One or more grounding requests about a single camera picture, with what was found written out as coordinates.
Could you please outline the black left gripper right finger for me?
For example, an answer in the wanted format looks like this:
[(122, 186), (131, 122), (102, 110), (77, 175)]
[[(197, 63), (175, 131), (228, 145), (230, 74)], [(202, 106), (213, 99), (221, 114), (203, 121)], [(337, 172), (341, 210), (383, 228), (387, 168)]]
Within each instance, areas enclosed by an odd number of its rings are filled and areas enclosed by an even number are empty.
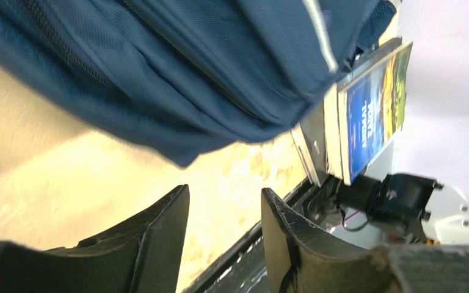
[(271, 292), (469, 292), (469, 245), (378, 245), (322, 230), (272, 189), (261, 191)]

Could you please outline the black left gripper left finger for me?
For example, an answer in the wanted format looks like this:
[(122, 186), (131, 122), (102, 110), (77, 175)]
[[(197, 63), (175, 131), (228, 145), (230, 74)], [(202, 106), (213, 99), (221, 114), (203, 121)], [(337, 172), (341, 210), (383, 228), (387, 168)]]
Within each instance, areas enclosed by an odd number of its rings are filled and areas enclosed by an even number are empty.
[(0, 241), (0, 292), (175, 292), (189, 215), (187, 185), (73, 248)]

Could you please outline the navy blue student backpack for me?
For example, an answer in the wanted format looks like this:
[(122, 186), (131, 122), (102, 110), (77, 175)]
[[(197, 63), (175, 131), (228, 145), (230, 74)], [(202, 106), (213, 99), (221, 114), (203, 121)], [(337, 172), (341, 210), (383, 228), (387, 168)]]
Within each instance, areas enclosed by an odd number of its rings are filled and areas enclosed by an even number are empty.
[(399, 1), (0, 1), (0, 65), (181, 167), (315, 109)]

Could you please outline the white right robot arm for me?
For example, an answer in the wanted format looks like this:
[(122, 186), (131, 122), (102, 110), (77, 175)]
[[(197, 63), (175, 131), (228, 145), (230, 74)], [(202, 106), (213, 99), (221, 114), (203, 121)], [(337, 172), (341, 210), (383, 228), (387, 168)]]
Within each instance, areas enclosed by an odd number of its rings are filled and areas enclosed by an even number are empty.
[(469, 245), (469, 194), (434, 178), (396, 173), (380, 181), (360, 175), (350, 186), (335, 180), (331, 194), (338, 205), (395, 236)]

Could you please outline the blue Animal Farm book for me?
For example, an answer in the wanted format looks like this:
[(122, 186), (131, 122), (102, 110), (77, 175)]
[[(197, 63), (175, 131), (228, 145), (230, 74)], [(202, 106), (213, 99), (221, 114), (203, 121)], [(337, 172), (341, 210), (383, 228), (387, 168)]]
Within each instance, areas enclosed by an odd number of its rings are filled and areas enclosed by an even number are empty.
[(402, 127), (412, 44), (392, 38), (359, 58), (324, 99), (326, 172), (350, 186)]

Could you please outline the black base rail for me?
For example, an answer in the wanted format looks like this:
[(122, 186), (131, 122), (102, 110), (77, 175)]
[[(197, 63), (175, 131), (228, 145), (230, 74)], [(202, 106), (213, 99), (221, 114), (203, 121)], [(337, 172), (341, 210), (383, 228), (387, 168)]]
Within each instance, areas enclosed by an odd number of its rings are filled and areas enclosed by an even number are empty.
[[(327, 194), (334, 182), (332, 176), (321, 186), (305, 179), (284, 197), (284, 202), (324, 228), (330, 210)], [(261, 223), (251, 227), (183, 291), (268, 292)]]

